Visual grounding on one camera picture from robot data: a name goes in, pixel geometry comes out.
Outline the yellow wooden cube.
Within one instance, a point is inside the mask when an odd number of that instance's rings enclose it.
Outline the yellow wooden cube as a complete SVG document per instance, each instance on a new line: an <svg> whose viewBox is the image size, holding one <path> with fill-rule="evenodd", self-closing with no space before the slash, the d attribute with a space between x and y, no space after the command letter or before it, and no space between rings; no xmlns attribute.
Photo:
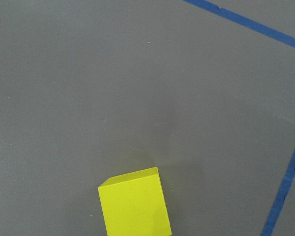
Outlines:
<svg viewBox="0 0 295 236"><path fill-rule="evenodd" d="M110 177L98 193L107 235L172 235L157 167Z"/></svg>

